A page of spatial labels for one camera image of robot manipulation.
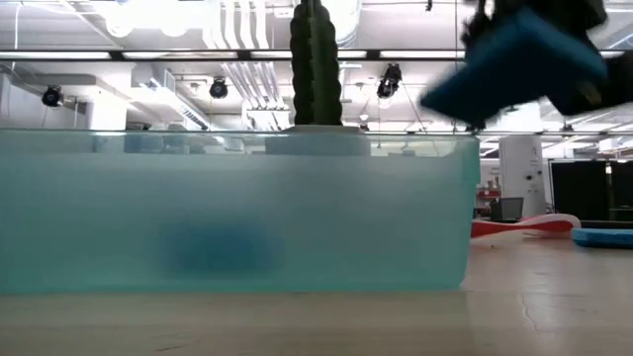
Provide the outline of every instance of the blue foam block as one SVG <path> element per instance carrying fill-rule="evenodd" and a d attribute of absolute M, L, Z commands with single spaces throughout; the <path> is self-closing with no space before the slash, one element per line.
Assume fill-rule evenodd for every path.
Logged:
<path fill-rule="evenodd" d="M 504 107 L 606 77 L 599 54 L 531 10 L 522 10 L 473 47 L 468 64 L 431 89 L 420 105 L 480 123 Z"/>
<path fill-rule="evenodd" d="M 633 248 L 633 229 L 575 228 L 572 239 L 582 247 Z"/>

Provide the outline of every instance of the red curved object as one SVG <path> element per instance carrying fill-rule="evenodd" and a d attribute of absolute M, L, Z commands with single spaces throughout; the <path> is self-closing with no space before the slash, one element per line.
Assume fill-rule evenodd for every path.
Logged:
<path fill-rule="evenodd" d="M 538 216 L 517 223 L 473 221 L 471 238 L 518 230 L 539 237 L 561 237 L 570 236 L 575 227 L 581 227 L 581 221 L 567 214 Z"/>

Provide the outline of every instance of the wooden table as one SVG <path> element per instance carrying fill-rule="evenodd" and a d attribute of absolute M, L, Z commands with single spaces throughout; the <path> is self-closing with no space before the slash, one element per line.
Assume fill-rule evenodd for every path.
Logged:
<path fill-rule="evenodd" d="M 0 355 L 631 355 L 633 251 L 481 238 L 448 293 L 0 298 Z"/>

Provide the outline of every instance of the ceiling light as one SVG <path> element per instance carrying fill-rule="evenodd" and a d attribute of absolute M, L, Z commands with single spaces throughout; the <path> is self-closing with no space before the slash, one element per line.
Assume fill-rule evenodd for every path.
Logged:
<path fill-rule="evenodd" d="M 124 51 L 127 59 L 237 59 L 237 52 L 225 50 L 204 51 Z"/>
<path fill-rule="evenodd" d="M 128 36 L 145 19 L 159 24 L 160 31 L 173 38 L 185 35 L 189 29 L 178 0 L 126 1 L 102 9 L 108 33 L 116 38 Z"/>
<path fill-rule="evenodd" d="M 463 50 L 381 50 L 380 57 L 383 59 L 462 59 L 465 54 Z"/>
<path fill-rule="evenodd" d="M 367 50 L 348 50 L 340 49 L 338 51 L 338 59 L 358 59 L 365 58 L 367 56 Z"/>
<path fill-rule="evenodd" d="M 0 60 L 13 59 L 110 59 L 105 51 L 0 51 Z"/>
<path fill-rule="evenodd" d="M 250 54 L 253 58 L 270 59 L 291 59 L 293 54 L 289 50 L 255 50 Z"/>

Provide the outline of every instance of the blue plastic bin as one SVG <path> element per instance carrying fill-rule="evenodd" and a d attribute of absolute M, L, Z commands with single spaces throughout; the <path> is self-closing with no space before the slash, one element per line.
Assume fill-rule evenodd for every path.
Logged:
<path fill-rule="evenodd" d="M 633 229 L 574 228 L 572 239 L 580 247 L 633 248 Z"/>
<path fill-rule="evenodd" d="M 0 131 L 0 294 L 455 289 L 478 151 L 460 136 Z"/>

